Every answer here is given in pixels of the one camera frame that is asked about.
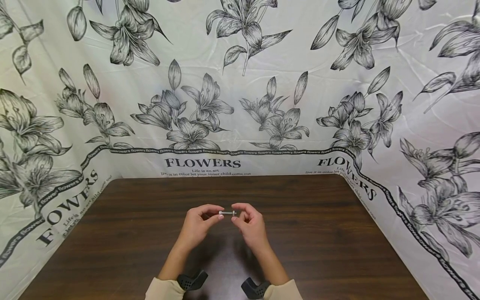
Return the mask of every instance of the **left hand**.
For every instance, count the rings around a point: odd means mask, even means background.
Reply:
[[[223,207],[212,204],[191,208],[187,212],[175,246],[187,252],[198,246],[206,237],[208,230],[223,220],[224,216],[218,215],[218,212],[222,210],[224,210]],[[204,220],[203,215],[210,215],[210,217]]]

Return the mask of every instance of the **screw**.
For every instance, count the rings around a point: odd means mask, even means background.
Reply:
[[[218,212],[219,215],[232,215],[236,216],[237,212],[236,211],[231,211],[231,212]]]

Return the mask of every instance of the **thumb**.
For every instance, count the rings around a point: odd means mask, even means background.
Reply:
[[[236,216],[232,217],[232,222],[235,226],[237,226],[240,229],[240,231],[243,231],[248,225],[242,219],[237,218]]]
[[[207,220],[205,220],[205,224],[207,225],[207,228],[210,228],[212,227],[213,225],[215,225],[216,223],[220,222],[221,220],[223,220],[224,216],[223,215],[215,215],[215,216],[212,216],[210,218],[208,218]]]

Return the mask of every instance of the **cloth wall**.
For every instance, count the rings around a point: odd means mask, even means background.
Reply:
[[[116,178],[334,173],[478,299],[479,2],[0,0],[0,298]]]

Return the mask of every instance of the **brown tabletop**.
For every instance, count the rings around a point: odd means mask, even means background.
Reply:
[[[186,211],[249,202],[305,300],[427,299],[347,183],[337,175],[121,179],[106,187],[21,300],[144,299]],[[190,300],[244,300],[261,280],[229,218],[189,257],[209,277]]]

